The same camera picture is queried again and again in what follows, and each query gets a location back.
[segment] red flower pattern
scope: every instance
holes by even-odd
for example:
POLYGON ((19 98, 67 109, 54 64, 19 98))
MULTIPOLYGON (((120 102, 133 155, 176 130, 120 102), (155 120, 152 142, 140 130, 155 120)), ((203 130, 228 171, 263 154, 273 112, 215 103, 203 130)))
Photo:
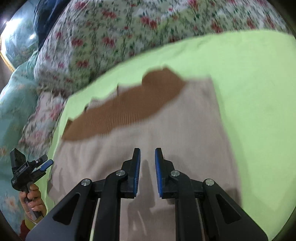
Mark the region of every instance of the red flower pattern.
POLYGON ((107 11, 107 10, 104 10, 104 11, 102 12, 102 14, 103 14, 103 16, 104 16, 105 18, 111 18, 111 19, 114 19, 114 18, 117 17, 117 15, 116 15, 114 12, 109 12, 109 11, 107 11))
POLYGON ((74 5, 74 8, 76 10, 81 10, 85 7, 86 3, 85 2, 76 2, 75 5, 74 5))
POLYGON ((178 37, 176 36, 171 36, 168 41, 169 43, 174 43, 174 42, 177 42, 178 40, 180 40, 178 37))
POLYGON ((56 40, 60 39, 62 36, 62 32, 61 31, 58 31, 55 33, 55 37, 56 37, 56 40))
POLYGON ((50 56, 49 56, 48 54, 45 54, 45 56, 44 56, 44 60, 45 60, 45 61, 50 60, 50 56))
POLYGON ((149 22, 149 27, 151 29, 156 29, 157 28, 157 22, 155 20, 152 20, 149 22))
POLYGON ((214 30, 217 34, 222 33, 223 29, 218 25, 218 23, 212 20, 211 29, 214 30))
POLYGON ((88 67, 88 65, 89 65, 89 62, 87 61, 87 60, 84 60, 84 61, 78 61, 77 63, 76 63, 76 65, 77 65, 77 67, 79 67, 79 68, 87 68, 88 67))
POLYGON ((38 106, 37 106, 37 108, 36 108, 36 115, 39 113, 39 111, 40 111, 40 108, 41 108, 41 106, 40 106, 40 105, 38 105, 38 106))
POLYGON ((71 44, 73 47, 80 47, 83 45, 83 41, 81 39, 74 38, 72 39, 71 44))
POLYGON ((65 65, 64 65, 64 63, 59 62, 58 65, 57 65, 57 67, 59 69, 63 69, 65 67, 65 65))
POLYGON ((149 24, 150 19, 148 17, 144 16, 144 17, 141 17, 141 22, 142 22, 142 24, 149 24))
POLYGON ((229 2, 229 3, 233 4, 233 5, 237 4, 235 0, 227 0, 227 2, 229 2))
POLYGON ((66 83, 73 83, 72 79, 66 78, 66 83))
POLYGON ((115 40, 109 37, 102 38, 102 42, 105 44, 105 46, 110 46, 111 48, 115 45, 115 40))
POLYGON ((266 7, 267 6, 267 1, 266 0, 255 0, 256 2, 258 2, 261 6, 266 7))
POLYGON ((37 131, 36 133, 34 133, 34 139, 35 139, 37 142, 41 142, 42 134, 43 134, 42 131, 37 131))
POLYGON ((195 10, 198 11, 198 2, 197 2, 197 0, 188 0, 188 1, 187 1, 187 4, 188 4, 191 8, 193 8, 193 9, 195 9, 195 10))
POLYGON ((53 120, 56 121, 59 117, 59 114, 61 113, 63 109, 63 105, 62 104, 57 104, 56 106, 54 106, 54 108, 51 110, 49 117, 53 120))
POLYGON ((247 25, 250 27, 250 29, 256 28, 256 26, 254 25, 254 22, 251 18, 247 18, 247 25))
POLYGON ((269 15, 266 17, 266 22, 271 26, 272 29, 275 29, 275 25, 269 15))

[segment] wall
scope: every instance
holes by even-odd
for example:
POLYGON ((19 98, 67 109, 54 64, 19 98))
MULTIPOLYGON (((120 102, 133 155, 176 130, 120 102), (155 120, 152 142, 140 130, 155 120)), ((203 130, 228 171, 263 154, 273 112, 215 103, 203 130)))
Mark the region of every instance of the wall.
POLYGON ((5 85, 8 83, 11 74, 12 74, 12 72, 6 66, 6 64, 3 62, 2 58, 0 57, 0 92, 5 87, 5 85))

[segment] folded fabric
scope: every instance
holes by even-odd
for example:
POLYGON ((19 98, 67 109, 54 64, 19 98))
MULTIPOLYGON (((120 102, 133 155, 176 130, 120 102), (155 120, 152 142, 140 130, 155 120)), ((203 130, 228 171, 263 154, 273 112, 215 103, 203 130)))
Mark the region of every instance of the folded fabric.
POLYGON ((213 178, 240 203, 236 162, 210 79, 184 82, 168 69, 84 112, 64 132, 48 182, 57 203, 84 178, 104 179, 141 149, 139 192, 121 201, 120 239, 174 240, 174 205, 159 198, 154 151, 190 178, 213 178))
POLYGON ((19 145, 36 156, 47 153, 54 127, 65 103, 61 95, 54 96, 51 92, 41 92, 35 112, 23 128, 19 145))
POLYGON ((105 102, 107 102, 108 100, 111 100, 111 99, 115 98, 120 93, 123 93, 124 91, 126 91, 128 89, 130 89, 130 87, 123 87, 123 86, 117 85, 116 90, 114 90, 110 95, 108 95, 107 98, 105 98, 105 99, 93 98, 91 100, 91 102, 85 107, 85 110, 92 109, 92 108, 95 108, 97 106, 100 106, 100 105, 104 104, 105 102))

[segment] human hand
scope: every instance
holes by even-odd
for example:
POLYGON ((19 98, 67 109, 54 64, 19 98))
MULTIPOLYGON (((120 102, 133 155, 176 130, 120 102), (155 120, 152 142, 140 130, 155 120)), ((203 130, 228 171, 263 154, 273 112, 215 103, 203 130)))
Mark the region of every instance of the human hand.
POLYGON ((19 199, 26 215, 28 216, 28 218, 33 220, 29 208, 26 205, 25 198, 27 197, 28 199, 32 200, 28 203, 28 206, 35 212, 41 211, 43 216, 46 215, 46 207, 43 200, 41 199, 41 192, 39 191, 39 187, 35 184, 32 184, 30 186, 30 190, 31 191, 28 193, 28 195, 26 194, 26 192, 20 192, 19 199))

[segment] floral blanket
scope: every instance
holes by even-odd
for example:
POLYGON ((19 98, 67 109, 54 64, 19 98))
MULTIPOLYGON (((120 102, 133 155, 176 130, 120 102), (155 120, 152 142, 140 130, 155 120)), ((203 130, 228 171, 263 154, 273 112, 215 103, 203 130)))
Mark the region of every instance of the floral blanket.
POLYGON ((34 112, 38 94, 38 84, 33 80, 33 68, 37 52, 29 61, 20 65, 12 74, 9 83, 0 94, 0 210, 11 227, 18 234, 24 219, 18 194, 11 186, 12 170, 9 153, 18 148, 28 160, 39 157, 30 156, 18 147, 22 129, 29 116, 34 112))
POLYGON ((51 92, 41 92, 36 110, 23 129, 19 145, 34 156, 46 154, 66 102, 60 94, 55 96, 51 92))
POLYGON ((248 29, 289 32, 266 0, 72 0, 39 53, 34 77, 72 94, 145 50, 248 29))

